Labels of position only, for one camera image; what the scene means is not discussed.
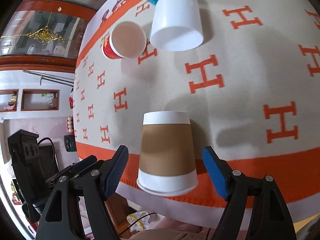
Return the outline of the brown sleeve paper cup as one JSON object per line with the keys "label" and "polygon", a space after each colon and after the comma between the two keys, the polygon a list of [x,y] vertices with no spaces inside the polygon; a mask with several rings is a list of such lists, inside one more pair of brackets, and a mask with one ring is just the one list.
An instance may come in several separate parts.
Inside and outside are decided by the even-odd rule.
{"label": "brown sleeve paper cup", "polygon": [[197,187],[188,113],[144,114],[137,185],[149,194],[162,197],[181,196]]}

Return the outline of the red paper cup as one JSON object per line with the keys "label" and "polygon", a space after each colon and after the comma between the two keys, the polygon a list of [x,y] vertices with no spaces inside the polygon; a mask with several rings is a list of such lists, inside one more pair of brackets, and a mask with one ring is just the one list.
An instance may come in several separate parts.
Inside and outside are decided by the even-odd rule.
{"label": "red paper cup", "polygon": [[147,44],[144,30],[135,22],[125,21],[117,24],[102,46],[104,57],[116,59],[135,59],[140,57]]}

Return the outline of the white plastic cup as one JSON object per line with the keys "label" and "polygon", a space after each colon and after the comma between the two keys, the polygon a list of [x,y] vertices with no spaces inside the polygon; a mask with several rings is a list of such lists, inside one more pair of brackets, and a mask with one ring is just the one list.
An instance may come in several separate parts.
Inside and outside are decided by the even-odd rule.
{"label": "white plastic cup", "polygon": [[158,0],[155,6],[150,43],[166,51],[186,51],[204,41],[197,0]]}

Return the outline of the wooden glass cabinet door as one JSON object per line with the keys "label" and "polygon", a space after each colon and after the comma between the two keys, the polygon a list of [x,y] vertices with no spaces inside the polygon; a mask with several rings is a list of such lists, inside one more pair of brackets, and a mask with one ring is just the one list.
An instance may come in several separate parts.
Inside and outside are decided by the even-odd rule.
{"label": "wooden glass cabinet door", "polygon": [[75,71],[86,27],[107,0],[23,0],[1,35],[1,70]]}

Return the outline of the wall niche shelf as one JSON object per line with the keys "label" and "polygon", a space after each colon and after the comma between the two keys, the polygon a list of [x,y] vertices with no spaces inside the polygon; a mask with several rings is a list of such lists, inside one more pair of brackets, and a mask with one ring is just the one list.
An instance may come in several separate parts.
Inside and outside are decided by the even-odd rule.
{"label": "wall niche shelf", "polygon": [[59,90],[52,89],[5,89],[1,90],[1,113],[29,111],[57,111]]}

